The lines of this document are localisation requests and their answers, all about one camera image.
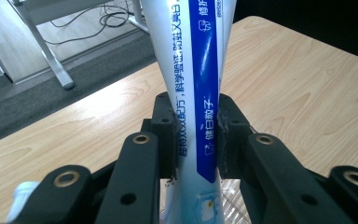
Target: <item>plastic packaging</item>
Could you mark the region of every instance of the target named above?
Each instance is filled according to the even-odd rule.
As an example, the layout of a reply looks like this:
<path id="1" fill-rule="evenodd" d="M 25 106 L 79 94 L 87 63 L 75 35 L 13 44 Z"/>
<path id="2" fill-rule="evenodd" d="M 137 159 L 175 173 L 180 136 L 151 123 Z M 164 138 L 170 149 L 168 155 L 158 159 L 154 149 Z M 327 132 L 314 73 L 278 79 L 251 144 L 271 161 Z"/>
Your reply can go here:
<path id="1" fill-rule="evenodd" d="M 229 224 L 251 224 L 251 219 L 246 210 L 240 191 L 240 180 L 228 179 L 221 183 L 223 195 L 223 210 L 225 223 Z"/>
<path id="2" fill-rule="evenodd" d="M 178 134 L 177 179 L 165 223 L 223 223 L 214 151 L 218 97 L 235 0 L 143 0 L 144 14 Z"/>

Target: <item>gray carpet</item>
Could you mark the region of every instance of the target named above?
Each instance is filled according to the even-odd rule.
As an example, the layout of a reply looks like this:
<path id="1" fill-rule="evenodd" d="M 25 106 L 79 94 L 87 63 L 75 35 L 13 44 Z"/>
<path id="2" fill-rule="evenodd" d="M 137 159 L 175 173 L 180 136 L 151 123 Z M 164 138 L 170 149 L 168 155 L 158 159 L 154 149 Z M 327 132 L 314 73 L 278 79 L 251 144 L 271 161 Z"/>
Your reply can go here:
<path id="1" fill-rule="evenodd" d="M 70 91 L 52 77 L 0 101 L 0 139 L 155 61 L 149 35 L 138 34 L 131 42 L 68 70 L 76 83 Z"/>

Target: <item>white toothpaste tube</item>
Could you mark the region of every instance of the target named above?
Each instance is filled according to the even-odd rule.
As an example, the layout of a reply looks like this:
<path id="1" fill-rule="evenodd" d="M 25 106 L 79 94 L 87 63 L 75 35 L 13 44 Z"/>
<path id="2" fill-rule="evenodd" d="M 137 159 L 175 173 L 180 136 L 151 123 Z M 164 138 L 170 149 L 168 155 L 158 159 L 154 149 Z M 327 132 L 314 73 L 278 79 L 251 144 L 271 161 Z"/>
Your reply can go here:
<path id="1" fill-rule="evenodd" d="M 236 0 L 143 0 L 178 134 L 177 178 L 165 223 L 223 223 L 216 167 L 217 111 Z"/>

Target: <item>wooden table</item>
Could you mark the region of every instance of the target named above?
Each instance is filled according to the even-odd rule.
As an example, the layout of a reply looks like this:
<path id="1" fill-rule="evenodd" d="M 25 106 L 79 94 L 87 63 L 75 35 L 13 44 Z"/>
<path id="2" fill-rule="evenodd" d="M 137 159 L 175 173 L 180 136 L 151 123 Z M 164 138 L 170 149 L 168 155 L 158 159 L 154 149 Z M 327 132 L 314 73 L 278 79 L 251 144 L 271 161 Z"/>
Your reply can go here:
<path id="1" fill-rule="evenodd" d="M 156 63 L 0 141 L 0 222 L 20 182 L 114 161 L 166 91 Z M 233 26 L 222 93 L 307 168 L 358 166 L 358 57 L 261 18 Z"/>

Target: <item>black cable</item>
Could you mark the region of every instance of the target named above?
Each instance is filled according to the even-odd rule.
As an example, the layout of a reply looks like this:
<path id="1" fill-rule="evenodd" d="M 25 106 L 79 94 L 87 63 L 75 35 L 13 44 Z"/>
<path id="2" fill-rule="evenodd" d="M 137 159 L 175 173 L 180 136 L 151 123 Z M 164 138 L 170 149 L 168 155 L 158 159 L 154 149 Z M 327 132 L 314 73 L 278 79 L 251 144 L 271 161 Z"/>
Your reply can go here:
<path id="1" fill-rule="evenodd" d="M 77 40 L 83 40 L 83 39 L 88 39 L 88 38 L 91 38 L 91 37 L 94 37 L 98 34 L 100 34 L 105 27 L 111 27 L 111 28 L 117 28 L 117 27 L 120 27 L 122 25 L 124 25 L 128 20 L 129 20 L 129 17 L 130 17 L 130 11 L 129 11 L 129 4 L 128 4 L 128 1 L 125 0 L 125 3 L 126 3 L 126 8 L 124 7 L 117 7 L 117 6 L 109 6 L 107 4 L 103 4 L 101 6 L 97 6 L 99 8 L 103 8 L 104 9 L 104 15 L 101 16 L 100 18 L 100 24 L 103 26 L 103 28 L 101 30 L 99 30 L 96 34 L 94 35 L 89 35 L 89 36 L 84 36 L 84 37 L 79 37 L 79 38 L 74 38 L 74 39 L 68 39 L 68 40 L 65 40 L 65 41 L 62 41 L 62 42 L 57 42 L 57 43 L 54 43 L 54 42 L 50 42 L 50 41 L 47 41 L 45 40 L 46 43 L 49 43 L 51 45 L 60 45 L 60 44 L 64 44 L 64 43 L 67 43 L 67 42 L 71 42 L 71 41 L 77 41 Z M 81 13 L 79 13 L 78 15 L 76 15 L 73 19 L 71 19 L 70 21 L 68 21 L 67 23 L 63 24 L 63 25 L 57 25 L 55 24 L 53 21 L 51 21 L 51 24 L 53 24 L 53 26 L 57 27 L 57 28 L 62 28 L 62 27 L 65 27 L 67 25 L 69 25 L 70 23 L 72 23 L 73 21 L 75 21 L 78 17 L 80 17 L 81 15 L 83 15 L 84 13 L 94 9 L 94 8 L 97 8 L 97 7 L 91 7 L 91 8 L 88 8 L 84 11 L 82 11 Z M 108 7 L 114 7 L 114 8 L 119 8 L 121 10 L 124 10 L 123 11 L 118 11 L 118 12 L 114 12 L 114 13 L 108 13 L 107 12 L 107 8 Z M 127 15 L 126 18 L 122 18 L 122 17 L 118 17 L 117 15 Z M 121 19 L 122 22 L 117 24 L 117 25 L 114 25 L 114 24 L 108 24 L 108 20 L 110 18 L 116 18 L 116 19 Z"/>

